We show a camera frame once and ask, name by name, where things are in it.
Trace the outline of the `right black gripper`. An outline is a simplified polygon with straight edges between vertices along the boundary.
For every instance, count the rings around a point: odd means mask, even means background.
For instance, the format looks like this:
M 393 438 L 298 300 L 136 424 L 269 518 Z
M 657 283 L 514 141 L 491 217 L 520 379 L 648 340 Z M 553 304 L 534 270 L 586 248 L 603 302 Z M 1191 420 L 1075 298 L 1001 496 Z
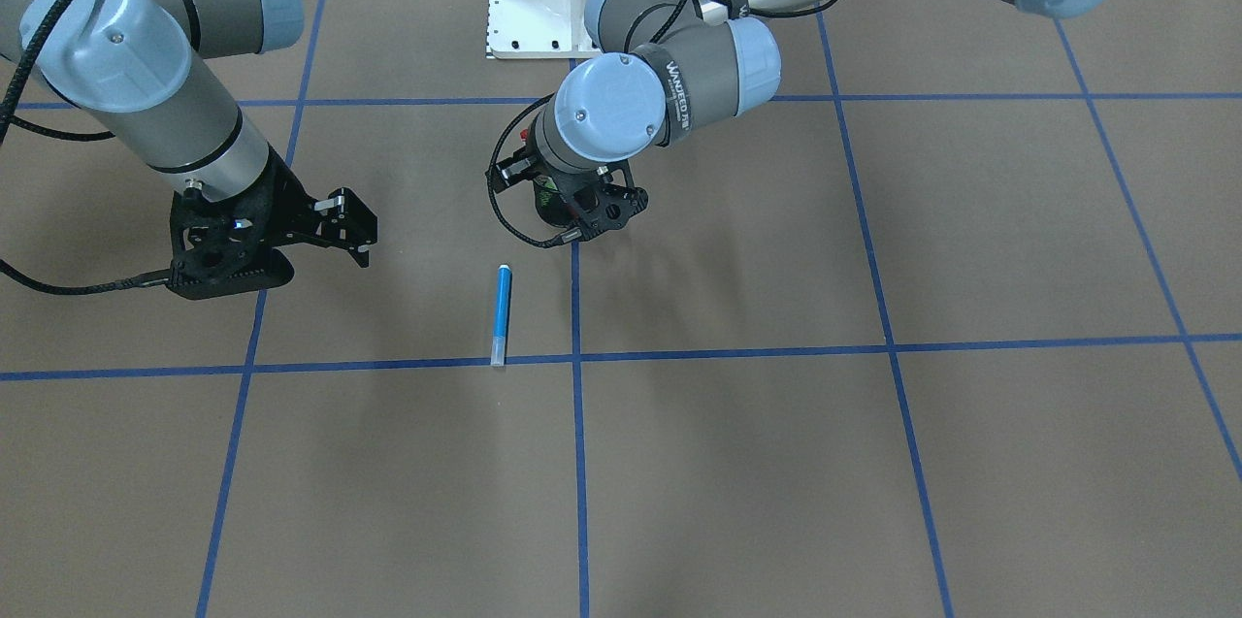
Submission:
M 360 268 L 370 266 L 376 215 L 347 186 L 315 201 L 271 146 L 261 176 L 233 202 L 233 213 L 251 221 L 252 235 L 262 244 L 310 244 L 318 237 L 347 251 Z

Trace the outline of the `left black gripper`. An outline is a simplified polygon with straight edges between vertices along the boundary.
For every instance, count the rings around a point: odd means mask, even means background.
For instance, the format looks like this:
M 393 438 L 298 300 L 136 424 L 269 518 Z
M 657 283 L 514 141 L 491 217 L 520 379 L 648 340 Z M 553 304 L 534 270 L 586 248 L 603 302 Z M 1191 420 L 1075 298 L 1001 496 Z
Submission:
M 503 194 L 519 182 L 534 181 L 537 177 L 550 177 L 556 192 L 563 195 L 578 194 L 584 189 L 582 175 L 555 168 L 537 146 L 523 146 L 509 158 L 494 163 L 496 194 Z

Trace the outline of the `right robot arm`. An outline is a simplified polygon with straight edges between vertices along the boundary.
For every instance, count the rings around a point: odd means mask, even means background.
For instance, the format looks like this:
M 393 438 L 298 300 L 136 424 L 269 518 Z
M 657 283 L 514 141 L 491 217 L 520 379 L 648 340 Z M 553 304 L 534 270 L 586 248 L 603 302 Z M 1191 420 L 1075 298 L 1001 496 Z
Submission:
M 2 53 L 93 117 L 174 187 L 171 264 L 196 280 L 287 268 L 279 247 L 344 249 L 376 216 L 349 189 L 310 197 L 209 61 L 289 48 L 303 0 L 2 0 Z

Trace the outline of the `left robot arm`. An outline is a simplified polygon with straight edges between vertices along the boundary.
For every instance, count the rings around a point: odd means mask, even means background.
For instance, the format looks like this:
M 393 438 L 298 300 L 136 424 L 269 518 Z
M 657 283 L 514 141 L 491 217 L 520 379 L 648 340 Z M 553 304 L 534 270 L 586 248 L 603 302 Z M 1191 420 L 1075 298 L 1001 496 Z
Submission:
M 647 146 L 677 144 L 713 122 L 771 101 L 780 55 L 771 19 L 812 16 L 837 0 L 582 0 L 576 26 L 602 55 L 568 77 L 537 117 L 525 150 L 492 164 L 502 192 L 550 177 L 575 194 L 578 177 L 621 170 Z M 1104 0 L 999 0 L 1020 12 L 1071 19 Z

